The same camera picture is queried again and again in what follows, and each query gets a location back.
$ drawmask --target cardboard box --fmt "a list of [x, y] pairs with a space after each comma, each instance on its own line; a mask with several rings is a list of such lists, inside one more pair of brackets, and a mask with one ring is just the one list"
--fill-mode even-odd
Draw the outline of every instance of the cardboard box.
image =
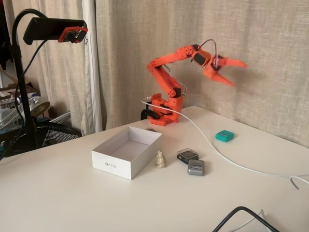
[[132, 180], [162, 150], [162, 134], [127, 127], [92, 151], [92, 165]]

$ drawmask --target black fan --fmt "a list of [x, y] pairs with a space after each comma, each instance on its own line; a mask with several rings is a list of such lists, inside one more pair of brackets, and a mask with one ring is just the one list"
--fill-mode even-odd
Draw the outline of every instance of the black fan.
[[[82, 136], [72, 128], [52, 122], [37, 123], [35, 125], [35, 132], [38, 148], [59, 144]], [[27, 143], [26, 132], [23, 130], [12, 139], [6, 140], [3, 148], [6, 157], [33, 150]]]

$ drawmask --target black stand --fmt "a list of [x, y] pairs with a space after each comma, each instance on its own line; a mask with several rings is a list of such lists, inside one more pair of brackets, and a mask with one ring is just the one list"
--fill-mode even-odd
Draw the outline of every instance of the black stand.
[[32, 121], [31, 118], [31, 113], [30, 113], [30, 107], [29, 107], [29, 101], [28, 101], [28, 95], [27, 95], [27, 89], [26, 89], [26, 83], [25, 79], [22, 76], [23, 74], [23, 66], [21, 62], [21, 51], [20, 47], [17, 43], [17, 26], [21, 18], [27, 14], [35, 14], [38, 17], [45, 17], [47, 18], [44, 14], [41, 12], [34, 10], [34, 9], [25, 9], [22, 12], [18, 14], [16, 17], [14, 24], [13, 24], [13, 30], [12, 30], [12, 45], [10, 47], [12, 57], [14, 59], [15, 63], [15, 69], [16, 69], [16, 74], [19, 82], [19, 89], [20, 89], [20, 96], [24, 108], [24, 114], [25, 114], [25, 128], [26, 128], [26, 137], [27, 137], [27, 143], [29, 145], [29, 148], [31, 150], [37, 148], [36, 144], [36, 138], [35, 138], [35, 125], [34, 122]]

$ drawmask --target small gray container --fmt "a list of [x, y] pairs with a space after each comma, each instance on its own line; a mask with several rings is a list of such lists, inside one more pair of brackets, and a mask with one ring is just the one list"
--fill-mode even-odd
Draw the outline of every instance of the small gray container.
[[205, 163], [202, 160], [191, 159], [188, 163], [188, 174], [189, 175], [200, 175], [205, 174]]

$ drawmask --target small figurine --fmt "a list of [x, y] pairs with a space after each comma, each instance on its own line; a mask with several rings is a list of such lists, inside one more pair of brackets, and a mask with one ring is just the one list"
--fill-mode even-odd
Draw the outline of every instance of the small figurine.
[[158, 151], [155, 159], [155, 164], [157, 168], [165, 168], [166, 167], [166, 159], [161, 151]]

